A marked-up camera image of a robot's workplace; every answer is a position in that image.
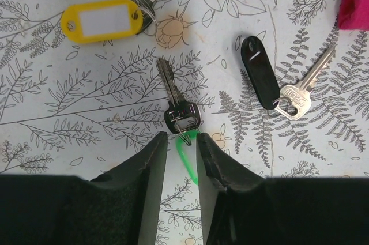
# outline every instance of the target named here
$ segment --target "key ring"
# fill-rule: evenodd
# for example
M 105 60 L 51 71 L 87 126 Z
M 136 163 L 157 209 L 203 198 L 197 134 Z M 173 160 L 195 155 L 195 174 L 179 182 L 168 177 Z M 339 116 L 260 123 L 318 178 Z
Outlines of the key ring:
M 146 32 L 145 32 L 145 34 L 147 34 L 148 36 L 154 36 L 154 35 L 156 35 L 157 27 L 158 27 L 158 23 L 157 23 L 157 20 L 156 20 L 156 18 L 155 18 L 155 15 L 154 15 L 152 12 L 150 12 L 150 10 L 148 10 L 148 9 L 147 9 L 147 8 L 145 8 L 145 7 L 138 7 L 138 10 L 140 10 L 140 11 L 142 11 L 142 12 L 146 13 L 146 14 L 151 18 L 151 20 L 154 22 L 154 24 L 155 24 L 155 32 L 154 32 L 154 34 L 151 34 L 151 35 L 150 35 L 150 34 L 148 34 L 148 33 L 146 33 Z
M 289 105 L 288 105 L 288 108 L 287 108 L 287 110 L 286 110 L 286 112 L 288 112 L 288 110 L 289 110 L 289 108 L 290 108 L 290 106 L 292 106 L 292 101 L 290 100 L 290 98 L 288 98 L 288 97 L 279 97 L 278 99 L 275 99 L 274 101 L 273 101 L 273 105 L 274 104 L 278 104 L 280 101 L 287 101 L 288 103 L 289 103 Z M 268 116 L 269 117 L 271 117 L 271 118 L 276 118 L 276 117 L 278 117 L 278 116 L 280 116 L 281 114 L 277 114 L 277 115 L 271 115 L 270 114 L 270 111 L 271 110 L 266 110 L 266 114 L 268 114 Z
M 178 136 L 183 140 L 183 142 L 186 143 L 187 146 L 191 146 L 192 141 L 191 141 L 190 136 L 189 135 L 184 135 L 184 132 L 180 129 L 179 125 L 175 124 L 174 127 L 179 132 Z

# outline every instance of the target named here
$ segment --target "plastic tag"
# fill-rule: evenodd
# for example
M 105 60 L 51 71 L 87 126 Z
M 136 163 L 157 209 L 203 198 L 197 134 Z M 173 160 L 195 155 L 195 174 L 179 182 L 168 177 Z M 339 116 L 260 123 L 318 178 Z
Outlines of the plastic tag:
M 196 136 L 199 133 L 200 133 L 199 130 L 195 129 L 195 130 L 187 131 L 183 135 L 188 136 L 191 140 L 196 140 Z M 194 171 L 193 166 L 191 164 L 191 161 L 188 158 L 185 150 L 183 149 L 183 144 L 185 144 L 185 142 L 180 137 L 177 137 L 177 139 L 175 141 L 175 146 L 177 148 L 178 155 L 179 155 L 180 159 L 182 160 L 182 162 L 184 164 L 184 167 L 186 167 L 186 170 L 188 171 L 192 181 L 194 182 L 194 184 L 196 184 L 198 186 L 197 173 Z
M 261 105 L 267 110 L 275 109 L 280 89 L 261 40 L 255 36 L 246 38 L 241 57 Z
M 143 22 L 142 12 L 132 0 L 104 0 L 67 8 L 61 27 L 70 40 L 91 43 L 133 36 Z

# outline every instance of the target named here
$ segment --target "floral tablecloth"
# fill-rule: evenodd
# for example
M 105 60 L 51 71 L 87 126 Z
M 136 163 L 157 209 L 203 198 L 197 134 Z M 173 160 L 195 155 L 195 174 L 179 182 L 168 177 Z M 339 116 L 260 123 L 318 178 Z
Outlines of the floral tablecloth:
M 155 37 L 74 44 L 62 12 L 92 1 L 0 0 L 0 173 L 92 179 L 128 159 L 167 131 L 155 65 L 164 56 L 201 107 L 201 130 L 253 172 L 369 176 L 368 34 L 337 29 L 340 0 L 157 0 Z M 263 40 L 281 86 L 337 45 L 301 120 L 271 118 L 259 105 L 240 60 L 249 35 Z M 202 244 L 198 189 L 173 138 L 156 243 Z

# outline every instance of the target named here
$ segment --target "green plastic loop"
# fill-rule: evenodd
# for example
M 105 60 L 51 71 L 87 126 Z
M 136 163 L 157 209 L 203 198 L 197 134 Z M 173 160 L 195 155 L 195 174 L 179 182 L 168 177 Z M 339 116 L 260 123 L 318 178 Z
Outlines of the green plastic loop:
M 199 133 L 199 130 L 195 129 L 195 130 L 187 131 L 183 135 L 184 136 L 187 135 L 190 137 L 191 140 L 195 140 L 198 133 Z M 183 144 L 185 144 L 185 146 L 187 147 L 186 143 L 180 137 L 177 137 L 175 141 L 175 146 L 177 148 L 178 155 L 180 159 L 182 160 L 184 166 L 186 167 L 188 173 L 190 174 L 192 181 L 194 182 L 194 184 L 198 186 L 197 173 L 195 173 L 195 171 L 192 168 L 191 162 L 189 158 L 187 157 L 187 154 L 183 148 Z

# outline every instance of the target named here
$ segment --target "key teeth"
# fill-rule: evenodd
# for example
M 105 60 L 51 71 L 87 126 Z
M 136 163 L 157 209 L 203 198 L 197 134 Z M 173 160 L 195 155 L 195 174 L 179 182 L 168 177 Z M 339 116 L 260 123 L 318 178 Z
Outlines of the key teeth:
M 173 72 L 173 70 L 172 70 L 172 67 L 171 67 L 171 65 L 170 65 L 169 61 L 167 61 L 167 60 L 166 60 L 166 59 L 164 59 L 164 58 L 159 58 L 159 61 L 160 61 L 161 63 L 165 64 L 165 65 L 168 67 L 169 75 L 170 75 L 170 77 L 171 77 L 171 80 L 173 81 L 173 80 L 174 80 L 174 72 Z

